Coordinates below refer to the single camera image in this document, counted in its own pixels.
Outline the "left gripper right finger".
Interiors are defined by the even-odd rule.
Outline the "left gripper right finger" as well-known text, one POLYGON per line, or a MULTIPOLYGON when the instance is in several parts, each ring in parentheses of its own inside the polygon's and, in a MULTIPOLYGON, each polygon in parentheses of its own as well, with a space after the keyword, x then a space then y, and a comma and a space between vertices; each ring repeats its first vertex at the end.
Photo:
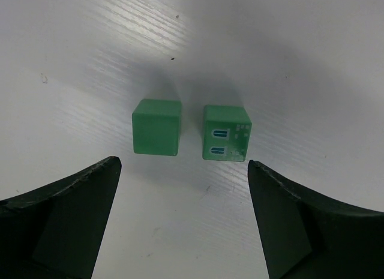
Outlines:
POLYGON ((332 199, 258 161, 248 184, 270 278, 382 278, 383 213, 332 199))

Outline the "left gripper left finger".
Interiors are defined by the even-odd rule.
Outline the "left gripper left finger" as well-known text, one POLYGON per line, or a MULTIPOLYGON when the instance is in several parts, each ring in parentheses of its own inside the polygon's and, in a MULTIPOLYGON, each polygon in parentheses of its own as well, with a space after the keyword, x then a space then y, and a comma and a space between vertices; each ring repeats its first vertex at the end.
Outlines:
POLYGON ((91 278, 121 161, 1 201, 1 278, 91 278))

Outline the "small green cube block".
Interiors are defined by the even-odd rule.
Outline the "small green cube block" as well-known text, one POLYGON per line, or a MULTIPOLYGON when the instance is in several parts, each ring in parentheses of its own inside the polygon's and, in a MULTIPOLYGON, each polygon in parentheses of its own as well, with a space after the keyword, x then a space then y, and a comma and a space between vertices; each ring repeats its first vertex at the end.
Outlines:
POLYGON ((176 156, 181 135, 182 103, 143 99, 132 113, 136 154, 176 156))

